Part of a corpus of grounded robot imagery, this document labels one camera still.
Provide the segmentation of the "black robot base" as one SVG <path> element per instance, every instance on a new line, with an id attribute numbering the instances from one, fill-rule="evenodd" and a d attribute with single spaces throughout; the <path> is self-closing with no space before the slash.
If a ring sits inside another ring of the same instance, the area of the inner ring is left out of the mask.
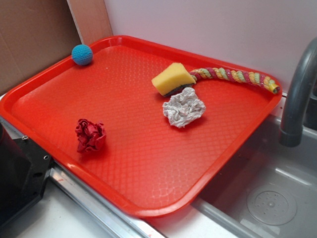
<path id="1" fill-rule="evenodd" d="M 44 195 L 52 157 L 32 139 L 13 139 L 0 125 L 0 229 Z"/>

